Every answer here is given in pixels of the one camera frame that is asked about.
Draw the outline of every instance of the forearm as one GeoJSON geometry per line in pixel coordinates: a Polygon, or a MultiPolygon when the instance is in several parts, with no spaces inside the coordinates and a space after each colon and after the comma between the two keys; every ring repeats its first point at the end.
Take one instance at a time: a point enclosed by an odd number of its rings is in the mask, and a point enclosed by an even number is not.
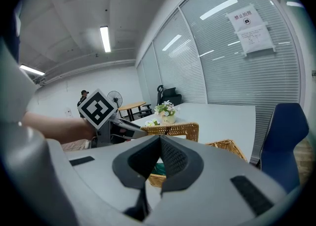
{"type": "Polygon", "coordinates": [[[26,112],[22,124],[40,131],[46,138],[61,144],[95,136],[93,126],[83,118],[53,118],[26,112]]]}

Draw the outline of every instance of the tube light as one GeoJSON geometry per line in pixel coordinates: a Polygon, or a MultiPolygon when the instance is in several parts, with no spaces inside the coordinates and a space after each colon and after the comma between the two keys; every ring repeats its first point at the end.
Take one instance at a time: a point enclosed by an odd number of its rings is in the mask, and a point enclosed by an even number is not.
{"type": "MultiPolygon", "coordinates": [[[[225,56],[223,56],[223,57],[219,57],[219,58],[224,58],[224,57],[225,57],[225,56]]],[[[214,59],[212,59],[212,61],[213,61],[213,60],[216,60],[216,59],[219,59],[219,58],[214,58],[214,59]]]]}
{"type": "Polygon", "coordinates": [[[27,70],[27,71],[29,71],[29,72],[32,72],[32,73],[34,73],[34,74],[41,75],[41,76],[45,74],[45,73],[43,73],[43,72],[40,72],[40,71],[38,71],[38,70],[35,70],[35,69],[33,69],[33,68],[30,68],[30,67],[27,67],[27,66],[24,66],[24,65],[21,65],[20,68],[21,68],[21,69],[24,69],[24,70],[27,70]]]}
{"type": "Polygon", "coordinates": [[[206,54],[208,54],[208,53],[211,53],[211,52],[213,52],[214,50],[210,50],[210,51],[208,51],[208,52],[206,52],[206,53],[203,53],[202,55],[200,55],[200,57],[202,57],[202,56],[204,56],[204,55],[206,55],[206,54]]]}
{"type": "Polygon", "coordinates": [[[303,4],[300,4],[300,3],[294,2],[294,1],[288,1],[288,2],[286,3],[286,5],[288,5],[288,6],[294,6],[294,7],[303,7],[303,8],[304,8],[303,4]]]}
{"type": "Polygon", "coordinates": [[[171,40],[170,42],[169,42],[169,44],[167,44],[166,46],[165,46],[165,48],[164,49],[162,49],[163,51],[165,51],[165,50],[167,50],[176,40],[178,40],[180,37],[182,37],[181,35],[176,35],[174,38],[173,38],[173,40],[171,40]]]}
{"type": "Polygon", "coordinates": [[[235,44],[235,43],[239,43],[240,41],[237,41],[237,42],[232,42],[232,43],[229,43],[229,44],[227,44],[227,46],[230,46],[230,45],[233,45],[233,44],[235,44]]]}
{"type": "Polygon", "coordinates": [[[202,20],[205,20],[207,17],[210,17],[211,15],[213,15],[213,14],[221,11],[222,9],[227,8],[227,7],[233,5],[237,2],[238,2],[238,0],[227,0],[227,1],[223,2],[222,4],[219,4],[215,8],[212,8],[211,10],[207,11],[205,14],[200,16],[200,18],[202,20]]]}
{"type": "Polygon", "coordinates": [[[100,32],[105,52],[111,52],[108,26],[101,27],[100,32]]]}

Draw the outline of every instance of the fan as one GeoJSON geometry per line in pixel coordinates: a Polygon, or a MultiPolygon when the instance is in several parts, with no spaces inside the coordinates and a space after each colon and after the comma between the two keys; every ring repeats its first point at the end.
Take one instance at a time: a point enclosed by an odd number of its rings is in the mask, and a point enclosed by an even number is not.
{"type": "Polygon", "coordinates": [[[123,103],[123,99],[122,96],[119,92],[116,91],[111,91],[110,93],[108,93],[108,98],[114,102],[115,105],[117,105],[117,107],[119,108],[120,106],[122,106],[123,103]]]}

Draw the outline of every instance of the white table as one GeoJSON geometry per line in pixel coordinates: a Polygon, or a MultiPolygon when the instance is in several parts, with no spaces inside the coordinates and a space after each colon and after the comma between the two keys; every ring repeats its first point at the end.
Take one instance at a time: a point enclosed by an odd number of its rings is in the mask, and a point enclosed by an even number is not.
{"type": "MultiPolygon", "coordinates": [[[[199,143],[232,139],[250,162],[256,129],[255,106],[182,103],[179,107],[176,123],[197,122],[199,143]]],[[[160,116],[155,114],[133,123],[144,126],[145,121],[154,118],[162,123],[160,116]]]]}

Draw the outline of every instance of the round wooden table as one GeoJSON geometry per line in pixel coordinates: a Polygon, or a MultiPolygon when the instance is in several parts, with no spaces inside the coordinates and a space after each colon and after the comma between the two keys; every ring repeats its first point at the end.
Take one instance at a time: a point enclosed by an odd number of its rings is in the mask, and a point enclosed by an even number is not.
{"type": "Polygon", "coordinates": [[[138,107],[138,110],[140,111],[140,106],[146,104],[146,102],[135,102],[135,103],[131,103],[131,104],[127,104],[125,106],[119,107],[118,111],[121,110],[126,110],[127,114],[128,114],[128,118],[130,121],[134,121],[134,116],[133,116],[133,112],[132,109],[138,107]]]}

